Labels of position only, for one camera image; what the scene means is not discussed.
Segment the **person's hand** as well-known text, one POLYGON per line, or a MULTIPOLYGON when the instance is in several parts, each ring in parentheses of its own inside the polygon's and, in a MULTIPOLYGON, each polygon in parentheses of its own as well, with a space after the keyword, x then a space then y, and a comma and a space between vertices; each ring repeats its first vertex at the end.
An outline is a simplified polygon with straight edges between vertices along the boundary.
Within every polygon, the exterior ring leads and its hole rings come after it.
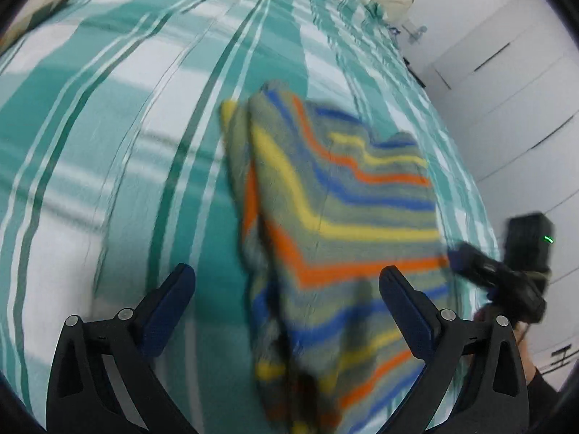
MULTIPOLYGON (((474 315, 473 320, 475 322, 483 322, 485 318, 489 315, 492 315, 493 308, 489 305, 486 305, 482 309, 476 312, 474 315)), ((517 322, 516 325, 513 327, 513 334, 515 340, 517 342, 517 347, 519 350, 519 355, 521 358, 521 363, 524 370, 526 384, 529 385, 533 378, 537 373, 537 368, 533 363, 533 359, 531 357, 531 353, 529 351, 529 347, 526 341, 526 334, 529 330, 530 325, 524 322, 517 322)))

